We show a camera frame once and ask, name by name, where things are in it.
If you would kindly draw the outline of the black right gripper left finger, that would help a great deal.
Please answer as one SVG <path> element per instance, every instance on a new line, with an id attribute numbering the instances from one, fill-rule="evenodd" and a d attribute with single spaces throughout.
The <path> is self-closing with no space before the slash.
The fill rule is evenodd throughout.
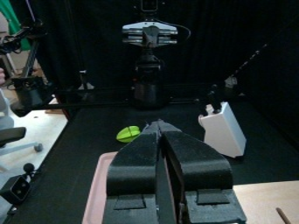
<path id="1" fill-rule="evenodd" d="M 159 224 L 155 201 L 159 137 L 157 122 L 152 122 L 110 162 L 102 224 Z"/>

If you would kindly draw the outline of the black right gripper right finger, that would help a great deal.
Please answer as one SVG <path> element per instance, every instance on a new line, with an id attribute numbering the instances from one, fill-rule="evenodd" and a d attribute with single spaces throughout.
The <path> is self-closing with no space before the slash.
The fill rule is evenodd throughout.
<path id="1" fill-rule="evenodd" d="M 228 160 L 168 122 L 157 127 L 177 224 L 245 224 Z"/>

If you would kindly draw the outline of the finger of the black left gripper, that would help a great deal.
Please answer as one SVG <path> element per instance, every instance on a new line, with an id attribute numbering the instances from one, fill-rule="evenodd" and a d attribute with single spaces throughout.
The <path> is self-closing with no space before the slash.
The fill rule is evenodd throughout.
<path id="1" fill-rule="evenodd" d="M 151 47 L 156 47 L 159 43 L 160 29 L 156 26 L 151 26 Z"/>
<path id="2" fill-rule="evenodd" d="M 144 47 L 149 47 L 151 45 L 149 27 L 143 28 L 143 45 Z"/>

